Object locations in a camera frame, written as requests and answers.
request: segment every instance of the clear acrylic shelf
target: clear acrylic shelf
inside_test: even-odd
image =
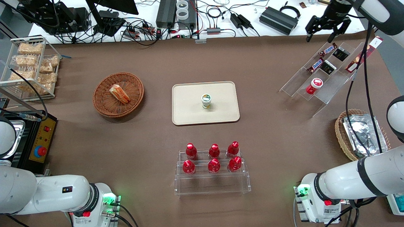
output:
[[[313,97],[316,97],[322,102],[322,105],[313,115],[314,117],[328,105],[328,103],[333,99],[333,97],[342,88],[342,86],[349,79],[351,79],[353,73],[349,73],[347,70],[345,70],[345,68],[356,58],[359,53],[361,53],[363,44],[364,43],[361,42],[356,48],[353,48],[343,42],[341,45],[339,45],[339,47],[345,49],[350,53],[350,55],[344,61],[340,61],[333,55],[335,50],[332,50],[325,57],[323,57],[324,60],[327,60],[331,64],[333,64],[337,68],[336,70],[334,70],[330,75],[328,75],[322,69],[317,69],[313,74],[310,74],[306,70],[320,59],[318,53],[331,46],[331,44],[325,43],[279,91],[284,91],[291,97],[299,94],[307,101],[309,101]],[[306,87],[314,78],[320,78],[323,81],[323,86],[322,88],[318,89],[313,95],[310,95],[306,92]]]
[[[200,195],[251,191],[250,175],[244,158],[242,166],[236,172],[229,172],[227,164],[230,159],[225,158],[227,148],[220,148],[219,162],[220,170],[217,173],[208,172],[209,149],[198,150],[198,160],[192,161],[195,164],[196,172],[186,174],[182,166],[187,156],[185,150],[178,153],[177,168],[175,171],[175,195]]]

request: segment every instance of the red button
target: red button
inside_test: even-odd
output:
[[[44,156],[44,155],[46,155],[46,148],[45,148],[45,147],[40,147],[40,148],[38,149],[38,155],[39,155],[39,156]]]

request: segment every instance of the woven basket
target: woven basket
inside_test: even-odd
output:
[[[109,92],[113,84],[122,87],[130,98],[129,103],[121,103]],[[143,99],[143,94],[143,84],[137,76],[120,72],[107,76],[98,84],[93,94],[93,104],[101,115],[119,118],[136,109]]]
[[[349,109],[348,110],[349,115],[353,115],[353,114],[366,114],[365,111],[362,111],[360,109]],[[342,112],[339,117],[337,118],[337,120],[335,121],[335,134],[337,135],[337,139],[338,139],[338,143],[341,146],[342,151],[345,153],[345,155],[352,161],[356,161],[359,159],[359,157],[357,157],[351,147],[351,143],[349,142],[347,133],[345,132],[345,128],[344,125],[342,124],[342,119],[344,117],[346,117],[347,114],[346,112]],[[386,140],[386,145],[387,145],[387,149],[390,150],[391,146],[390,146],[390,141],[386,136],[386,132],[383,130],[382,127],[380,127],[381,133],[384,136],[384,140]]]

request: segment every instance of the white tape roll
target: white tape roll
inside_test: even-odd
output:
[[[185,0],[179,0],[177,2],[177,9],[180,9],[180,8],[188,9],[188,2]]]
[[[182,21],[188,19],[188,10],[185,8],[177,9],[177,18]]]

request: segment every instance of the brown table surface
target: brown table surface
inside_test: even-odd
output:
[[[293,186],[311,172],[349,162],[337,142],[334,122],[345,108],[348,85],[311,118],[316,108],[279,89],[304,65],[328,36],[310,43],[298,37],[212,39],[157,42],[144,48],[134,42],[58,45],[63,55],[56,98],[46,100],[58,118],[50,150],[53,175],[77,174],[108,184],[140,227],[293,226]],[[364,33],[339,37],[357,46]],[[145,86],[143,103],[128,117],[107,119],[92,103],[96,85],[126,71]],[[368,59],[373,110],[392,147],[400,142],[386,121],[386,108],[400,94],[380,54]],[[367,110],[363,68],[349,107]],[[228,124],[175,126],[171,121],[171,88],[175,84],[230,80],[236,84],[240,120]],[[247,194],[174,195],[179,149],[189,142],[199,149],[212,143],[239,141],[249,168]],[[382,198],[360,209],[358,227],[403,226],[387,211]],[[16,216],[31,227],[68,227],[62,212]],[[323,226],[301,223],[298,226]],[[16,227],[5,216],[1,226]]]

